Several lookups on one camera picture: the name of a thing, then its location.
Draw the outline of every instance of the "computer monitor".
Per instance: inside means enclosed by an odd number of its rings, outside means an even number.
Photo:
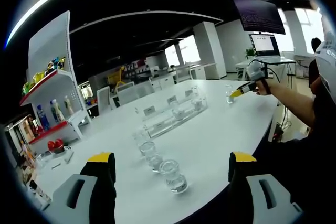
[[[233,0],[244,31],[286,34],[275,4],[262,0]]]
[[[274,35],[250,34],[250,40],[257,57],[280,56]]]

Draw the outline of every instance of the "beverage bottle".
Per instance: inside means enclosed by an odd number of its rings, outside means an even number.
[[[48,122],[48,119],[46,117],[46,114],[44,113],[41,105],[38,105],[37,106],[37,114],[38,114],[38,117],[40,118],[40,122],[42,124],[42,127],[44,130],[48,130],[50,129],[50,124]]]
[[[53,117],[54,117],[54,119],[55,119],[55,122],[58,123],[58,119],[57,119],[57,115],[56,115],[56,110],[55,110],[55,108],[54,108],[54,106],[53,106],[53,101],[50,101],[50,107],[51,107],[51,112],[52,112],[52,114],[53,114]]]
[[[65,107],[68,109],[70,115],[73,115],[72,105],[67,95],[64,97],[64,104]]]
[[[63,113],[62,113],[56,99],[53,99],[52,107],[55,109],[55,113],[56,113],[58,122],[64,121],[65,118],[63,116]]]

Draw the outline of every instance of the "television screen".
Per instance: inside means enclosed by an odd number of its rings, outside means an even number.
[[[233,0],[244,31],[267,31],[286,34],[277,6],[262,0]]]

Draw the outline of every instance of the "person's arm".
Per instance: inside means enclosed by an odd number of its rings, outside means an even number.
[[[281,83],[266,80],[272,95],[274,95],[284,106],[286,106],[298,119],[309,127],[313,127],[315,113],[313,109],[314,101],[303,94],[287,88]],[[257,82],[257,94],[267,95],[261,81]]]

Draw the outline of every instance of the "white helmet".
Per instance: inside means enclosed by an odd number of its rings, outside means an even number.
[[[316,63],[322,82],[336,103],[336,38],[333,26],[322,17],[324,42],[316,49]]]

